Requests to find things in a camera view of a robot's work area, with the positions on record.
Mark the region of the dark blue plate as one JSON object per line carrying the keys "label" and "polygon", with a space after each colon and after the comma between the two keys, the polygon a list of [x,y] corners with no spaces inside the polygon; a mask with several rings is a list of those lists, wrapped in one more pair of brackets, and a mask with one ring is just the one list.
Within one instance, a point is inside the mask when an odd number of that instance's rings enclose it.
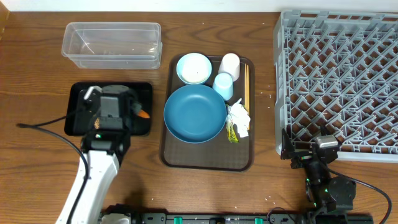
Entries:
{"label": "dark blue plate", "polygon": [[164,122],[177,139],[200,144],[215,138],[226,123],[224,99],[206,85],[186,85],[175,90],[164,106]]}

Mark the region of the light blue bowl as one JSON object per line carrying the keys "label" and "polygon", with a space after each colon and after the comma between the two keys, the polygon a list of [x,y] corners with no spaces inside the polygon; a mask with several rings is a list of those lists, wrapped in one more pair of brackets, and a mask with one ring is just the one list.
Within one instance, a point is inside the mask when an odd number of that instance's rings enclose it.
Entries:
{"label": "light blue bowl", "polygon": [[204,84],[212,73],[210,60],[199,53],[182,56],[176,66],[177,76],[187,85]]}

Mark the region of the white rice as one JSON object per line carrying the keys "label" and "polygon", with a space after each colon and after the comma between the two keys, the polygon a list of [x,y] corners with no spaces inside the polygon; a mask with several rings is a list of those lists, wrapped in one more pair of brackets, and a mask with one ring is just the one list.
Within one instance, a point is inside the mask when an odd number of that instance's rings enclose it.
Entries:
{"label": "white rice", "polygon": [[203,57],[187,58],[182,68],[182,78],[189,83],[200,83],[208,76],[206,60]]}

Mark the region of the orange carrot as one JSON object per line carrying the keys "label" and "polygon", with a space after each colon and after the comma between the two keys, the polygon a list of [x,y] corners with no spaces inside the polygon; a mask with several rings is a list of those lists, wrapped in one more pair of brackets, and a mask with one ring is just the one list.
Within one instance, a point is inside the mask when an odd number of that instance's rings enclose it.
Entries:
{"label": "orange carrot", "polygon": [[144,118],[144,119],[149,119],[150,115],[146,113],[144,110],[139,110],[138,112],[138,117]]}

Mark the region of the brown food scrap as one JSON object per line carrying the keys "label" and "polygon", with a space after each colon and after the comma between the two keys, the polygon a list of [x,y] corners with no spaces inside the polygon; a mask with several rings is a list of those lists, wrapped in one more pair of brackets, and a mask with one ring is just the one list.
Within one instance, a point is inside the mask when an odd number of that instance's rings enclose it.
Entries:
{"label": "brown food scrap", "polygon": [[95,128],[95,129],[99,129],[99,128],[100,128],[100,119],[99,119],[99,118],[96,118],[96,119],[95,119],[94,128]]}

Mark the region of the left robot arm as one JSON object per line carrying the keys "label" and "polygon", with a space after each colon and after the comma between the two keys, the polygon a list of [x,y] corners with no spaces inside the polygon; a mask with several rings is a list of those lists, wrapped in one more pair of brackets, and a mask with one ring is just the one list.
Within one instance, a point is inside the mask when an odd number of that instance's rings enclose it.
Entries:
{"label": "left robot arm", "polygon": [[91,86],[84,100],[98,104],[82,137],[78,172],[57,223],[96,223],[101,206],[131,145],[137,93],[124,85]]}

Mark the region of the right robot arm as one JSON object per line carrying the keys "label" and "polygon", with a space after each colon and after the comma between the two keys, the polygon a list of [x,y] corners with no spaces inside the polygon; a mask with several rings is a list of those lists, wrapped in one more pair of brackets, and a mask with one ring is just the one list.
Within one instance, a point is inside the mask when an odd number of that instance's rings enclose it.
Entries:
{"label": "right robot arm", "polygon": [[332,177],[327,166],[338,158],[341,143],[322,127],[321,135],[310,146],[307,151],[296,149],[287,131],[282,130],[280,158],[291,160],[292,169],[304,169],[307,198],[315,207],[298,216],[295,223],[348,223],[346,212],[353,209],[356,184],[343,177]]}

